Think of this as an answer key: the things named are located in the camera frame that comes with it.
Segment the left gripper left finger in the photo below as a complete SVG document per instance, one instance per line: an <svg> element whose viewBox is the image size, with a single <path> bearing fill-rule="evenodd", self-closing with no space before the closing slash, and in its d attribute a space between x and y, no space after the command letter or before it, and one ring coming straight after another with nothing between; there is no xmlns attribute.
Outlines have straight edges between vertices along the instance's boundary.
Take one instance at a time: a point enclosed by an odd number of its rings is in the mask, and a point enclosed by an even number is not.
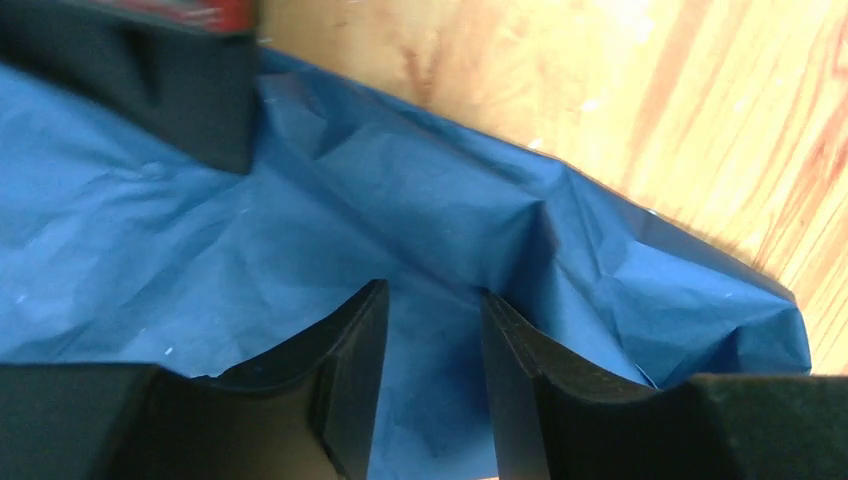
<svg viewBox="0 0 848 480"><path fill-rule="evenodd" d="M5 364L5 479L363 479L387 337L373 280L216 377L155 364Z"/></svg>

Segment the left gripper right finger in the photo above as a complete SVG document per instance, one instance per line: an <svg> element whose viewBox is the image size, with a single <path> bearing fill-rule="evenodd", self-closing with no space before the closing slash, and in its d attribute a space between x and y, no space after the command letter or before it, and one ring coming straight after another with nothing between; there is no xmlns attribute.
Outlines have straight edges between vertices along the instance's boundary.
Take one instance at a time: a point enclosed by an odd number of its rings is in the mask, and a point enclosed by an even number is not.
<svg viewBox="0 0 848 480"><path fill-rule="evenodd" d="M482 338L503 479L843 479L847 381L698 374L653 389L543 334L500 296Z"/></svg>

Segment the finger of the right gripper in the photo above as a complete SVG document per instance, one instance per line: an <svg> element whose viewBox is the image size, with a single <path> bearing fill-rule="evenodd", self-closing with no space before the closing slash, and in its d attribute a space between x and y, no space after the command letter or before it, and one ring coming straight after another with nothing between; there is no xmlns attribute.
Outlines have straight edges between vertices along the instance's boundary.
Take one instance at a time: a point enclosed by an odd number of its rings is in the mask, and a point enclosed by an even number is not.
<svg viewBox="0 0 848 480"><path fill-rule="evenodd" d="M1 59L217 170L253 163L256 1L1 4Z"/></svg>

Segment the blue wrapping paper sheet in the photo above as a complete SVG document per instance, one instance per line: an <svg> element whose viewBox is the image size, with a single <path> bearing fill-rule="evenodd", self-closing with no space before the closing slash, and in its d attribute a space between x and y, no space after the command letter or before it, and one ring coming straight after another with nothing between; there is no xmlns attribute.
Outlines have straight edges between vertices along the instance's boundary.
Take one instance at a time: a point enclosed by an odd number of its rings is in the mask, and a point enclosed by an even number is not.
<svg viewBox="0 0 848 480"><path fill-rule="evenodd" d="M480 296L632 381L811 368L776 282L596 184L265 53L252 172L1 69L1 358L216 375L391 289L369 475L496 472Z"/></svg>

